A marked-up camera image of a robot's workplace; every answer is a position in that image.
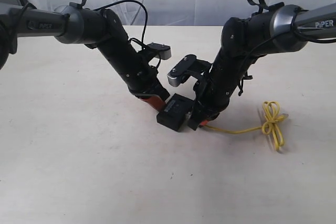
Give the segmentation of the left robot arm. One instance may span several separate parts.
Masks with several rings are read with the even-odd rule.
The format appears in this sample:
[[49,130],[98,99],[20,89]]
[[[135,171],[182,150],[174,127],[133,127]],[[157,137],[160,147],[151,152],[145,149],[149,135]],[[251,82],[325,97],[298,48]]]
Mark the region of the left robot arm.
[[19,37],[53,36],[62,44],[83,44],[98,49],[114,68],[129,91],[157,111],[170,96],[157,78],[153,58],[167,60],[170,46],[145,44],[130,38],[119,16],[112,10],[91,10],[77,3],[58,7],[54,12],[1,3],[1,66],[17,52]]

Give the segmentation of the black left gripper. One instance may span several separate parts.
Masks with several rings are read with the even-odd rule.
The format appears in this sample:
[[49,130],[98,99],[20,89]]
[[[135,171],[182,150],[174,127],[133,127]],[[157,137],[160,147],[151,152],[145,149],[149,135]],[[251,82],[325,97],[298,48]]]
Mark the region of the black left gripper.
[[126,75],[129,91],[140,100],[149,104],[157,111],[161,111],[170,97],[170,93],[162,86],[157,78],[157,67],[148,65],[137,73]]

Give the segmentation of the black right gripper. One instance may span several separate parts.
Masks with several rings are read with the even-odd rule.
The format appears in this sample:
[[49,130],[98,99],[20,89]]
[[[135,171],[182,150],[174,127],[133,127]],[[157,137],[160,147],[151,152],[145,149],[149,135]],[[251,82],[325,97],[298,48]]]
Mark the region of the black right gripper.
[[224,111],[230,97],[238,87],[243,71],[237,69],[211,69],[197,87],[193,111],[187,126],[196,131],[209,123],[208,119],[215,119]]

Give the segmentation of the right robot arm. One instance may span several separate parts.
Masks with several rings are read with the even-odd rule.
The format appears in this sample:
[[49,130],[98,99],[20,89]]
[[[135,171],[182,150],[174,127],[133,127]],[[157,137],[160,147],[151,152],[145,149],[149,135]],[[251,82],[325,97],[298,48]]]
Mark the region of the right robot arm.
[[335,4],[313,10],[282,5],[247,19],[230,18],[211,69],[196,89],[188,126],[196,130],[225,110],[235,89],[243,88],[241,81],[250,78],[246,72],[258,58],[296,52],[307,42],[335,42]]

